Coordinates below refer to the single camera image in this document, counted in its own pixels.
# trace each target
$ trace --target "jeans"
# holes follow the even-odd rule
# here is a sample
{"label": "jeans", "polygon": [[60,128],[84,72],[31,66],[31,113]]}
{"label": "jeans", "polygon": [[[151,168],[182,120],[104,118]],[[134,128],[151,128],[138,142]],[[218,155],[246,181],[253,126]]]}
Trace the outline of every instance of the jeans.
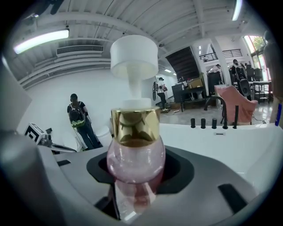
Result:
{"label": "jeans", "polygon": [[166,104],[165,94],[164,93],[158,93],[157,95],[160,96],[161,103],[162,103],[162,109],[164,109],[165,104]]}
{"label": "jeans", "polygon": [[85,124],[83,126],[77,127],[77,131],[81,135],[84,140],[84,143],[90,150],[99,148],[96,135],[94,134],[92,125],[87,118],[85,119]]}

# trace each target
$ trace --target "blue object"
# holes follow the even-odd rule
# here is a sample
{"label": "blue object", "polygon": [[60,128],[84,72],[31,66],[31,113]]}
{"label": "blue object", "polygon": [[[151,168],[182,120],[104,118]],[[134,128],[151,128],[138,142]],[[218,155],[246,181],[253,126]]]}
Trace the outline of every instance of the blue object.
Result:
{"label": "blue object", "polygon": [[282,110],[282,104],[278,104],[278,112],[277,112],[277,117],[276,117],[276,121],[275,121],[275,126],[279,125],[281,110]]}

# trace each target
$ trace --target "pink chair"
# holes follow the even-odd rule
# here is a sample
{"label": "pink chair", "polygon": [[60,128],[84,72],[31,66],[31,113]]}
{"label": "pink chair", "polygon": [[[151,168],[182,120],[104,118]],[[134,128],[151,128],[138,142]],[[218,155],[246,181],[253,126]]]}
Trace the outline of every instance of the pink chair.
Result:
{"label": "pink chair", "polygon": [[252,114],[258,101],[249,101],[234,86],[225,88],[215,87],[217,93],[224,99],[227,108],[227,121],[233,123],[235,120],[235,106],[239,106],[238,122],[252,122]]}

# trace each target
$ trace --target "person in white shirt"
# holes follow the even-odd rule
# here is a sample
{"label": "person in white shirt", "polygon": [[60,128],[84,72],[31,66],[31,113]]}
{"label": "person in white shirt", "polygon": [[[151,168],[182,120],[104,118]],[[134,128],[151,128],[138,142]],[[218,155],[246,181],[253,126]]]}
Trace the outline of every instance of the person in white shirt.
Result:
{"label": "person in white shirt", "polygon": [[167,91],[167,88],[164,84],[164,79],[162,77],[160,77],[158,79],[157,85],[158,85],[158,90],[157,90],[157,95],[160,97],[161,99],[161,103],[162,103],[162,110],[163,111],[168,111],[167,108],[165,108],[165,104],[166,104],[166,98],[165,98],[165,91]]}

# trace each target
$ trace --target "ceiling light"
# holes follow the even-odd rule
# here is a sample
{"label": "ceiling light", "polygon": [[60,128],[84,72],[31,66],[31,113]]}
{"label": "ceiling light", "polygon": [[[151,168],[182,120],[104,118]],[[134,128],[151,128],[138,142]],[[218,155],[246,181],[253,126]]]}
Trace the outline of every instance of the ceiling light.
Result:
{"label": "ceiling light", "polygon": [[233,18],[232,18],[233,21],[238,19],[238,16],[239,16],[240,11],[241,11],[242,3],[243,3],[243,0],[237,0],[236,1],[236,6],[235,6]]}
{"label": "ceiling light", "polygon": [[68,38],[69,37],[69,30],[60,30],[55,32],[50,32],[46,34],[39,35],[37,37],[28,39],[14,47],[14,51],[17,54],[20,54],[32,47],[35,47],[37,45],[61,39],[61,38]]}

